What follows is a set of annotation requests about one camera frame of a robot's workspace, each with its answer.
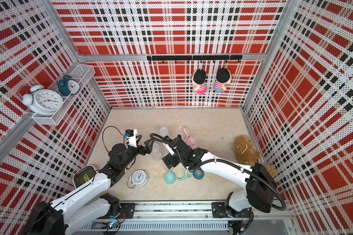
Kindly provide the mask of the mint green bottle handle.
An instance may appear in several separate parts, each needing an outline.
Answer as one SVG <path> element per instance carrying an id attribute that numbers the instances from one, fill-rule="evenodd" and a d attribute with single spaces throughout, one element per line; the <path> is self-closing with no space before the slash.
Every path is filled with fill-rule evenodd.
<path id="1" fill-rule="evenodd" d="M 188 178 L 191 178 L 193 176 L 193 173 L 192 172 L 190 172 L 188 169 L 186 169 L 185 170 L 185 173 L 184 173 L 184 176 L 183 177 L 176 177 L 176 179 L 178 180 L 178 181 L 183 181 L 183 180 L 186 180 L 186 179 L 188 179 Z"/>

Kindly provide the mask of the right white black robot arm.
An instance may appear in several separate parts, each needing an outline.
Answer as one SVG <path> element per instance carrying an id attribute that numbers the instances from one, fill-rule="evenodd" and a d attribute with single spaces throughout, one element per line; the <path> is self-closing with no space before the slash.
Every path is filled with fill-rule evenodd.
<path id="1" fill-rule="evenodd" d="M 236 217 L 245 209 L 256 209 L 269 213 L 271 209 L 285 211 L 286 203 L 278 193 L 276 183 L 265 166 L 241 165 L 219 158 L 202 148 L 192 149 L 180 136 L 170 139 L 162 137 L 168 154 L 162 161 L 168 169 L 182 164 L 189 172 L 208 172 L 238 184 L 242 190 L 229 193 L 224 208 L 226 214 Z"/>

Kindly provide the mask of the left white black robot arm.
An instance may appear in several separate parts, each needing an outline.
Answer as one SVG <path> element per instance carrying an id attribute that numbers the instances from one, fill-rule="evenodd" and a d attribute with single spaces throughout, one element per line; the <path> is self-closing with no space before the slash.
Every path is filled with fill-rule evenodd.
<path id="1" fill-rule="evenodd" d="M 109 161 L 75 190 L 50 203 L 37 204 L 25 225 L 24 235 L 71 235 L 87 223 L 119 212 L 119 199 L 110 195 L 108 189 L 118 183 L 126 168 L 138 155 L 152 152 L 154 140 L 140 145 L 139 136 L 124 136 L 124 143 L 116 144 L 109 151 Z"/>

